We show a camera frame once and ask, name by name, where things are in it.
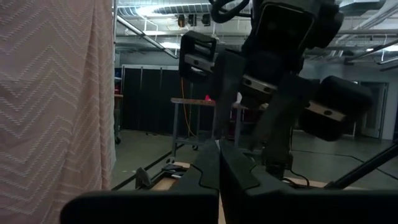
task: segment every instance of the metal stand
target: metal stand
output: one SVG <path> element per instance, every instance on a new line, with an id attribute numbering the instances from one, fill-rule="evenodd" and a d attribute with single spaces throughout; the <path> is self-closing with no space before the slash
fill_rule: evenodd
<path id="1" fill-rule="evenodd" d="M 364 162 L 357 168 L 344 175 L 342 178 L 334 182 L 330 182 L 329 184 L 324 186 L 324 188 L 342 190 L 396 156 L 398 156 L 398 142 L 394 142 L 393 145 L 388 147 L 386 150 L 375 155 L 370 160 Z"/>

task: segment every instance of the orange cable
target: orange cable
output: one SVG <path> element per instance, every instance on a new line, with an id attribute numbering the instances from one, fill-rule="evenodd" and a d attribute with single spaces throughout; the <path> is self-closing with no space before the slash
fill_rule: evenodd
<path id="1" fill-rule="evenodd" d="M 185 99 L 185 95 L 184 95 L 184 80 L 182 78 L 181 78 L 181 92 L 182 92 L 182 98 Z M 185 104 L 183 104 L 183 108 L 184 108 L 185 123 L 187 124 L 188 131 L 189 131 L 189 133 L 192 134 L 193 137 L 196 137 L 195 134 L 191 131 L 191 127 L 189 125 L 188 118 L 187 118 L 187 111 L 185 109 Z"/>

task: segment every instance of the table leg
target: table leg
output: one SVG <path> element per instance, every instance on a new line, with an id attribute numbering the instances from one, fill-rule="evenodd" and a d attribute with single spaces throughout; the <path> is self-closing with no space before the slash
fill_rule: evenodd
<path id="1" fill-rule="evenodd" d="M 178 106 L 179 104 L 176 103 L 174 106 L 174 125 L 173 125 L 173 146 L 172 146 L 172 157 L 175 157 L 177 151 L 177 138 L 178 138 Z"/>
<path id="2" fill-rule="evenodd" d="M 197 119 L 197 142 L 199 143 L 199 131 L 200 131 L 200 105 L 198 105 L 198 119 Z"/>
<path id="3" fill-rule="evenodd" d="M 216 129 L 216 114 L 217 114 L 217 110 L 216 107 L 214 107 L 214 113 L 213 113 L 213 124 L 211 126 L 211 138 L 214 139 L 214 130 Z"/>
<path id="4" fill-rule="evenodd" d="M 235 122 L 235 137 L 234 137 L 234 145 L 235 148 L 239 148 L 239 137 L 241 136 L 241 125 L 242 125 L 242 109 L 236 109 L 236 122 Z"/>

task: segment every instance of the chevron patterned fabric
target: chevron patterned fabric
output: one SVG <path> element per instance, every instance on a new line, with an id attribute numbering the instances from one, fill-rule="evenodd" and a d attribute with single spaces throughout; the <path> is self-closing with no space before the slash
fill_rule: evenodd
<path id="1" fill-rule="evenodd" d="M 113 137 L 110 0 L 0 0 L 0 223 L 57 223 L 107 189 Z"/>

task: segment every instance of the door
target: door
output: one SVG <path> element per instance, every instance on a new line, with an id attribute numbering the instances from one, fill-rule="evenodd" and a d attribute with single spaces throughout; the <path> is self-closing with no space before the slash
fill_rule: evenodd
<path id="1" fill-rule="evenodd" d="M 372 138 L 381 137 L 382 121 L 387 93 L 386 83 L 361 82 L 368 87 L 373 96 L 373 107 L 364 115 L 362 122 L 362 135 Z"/>

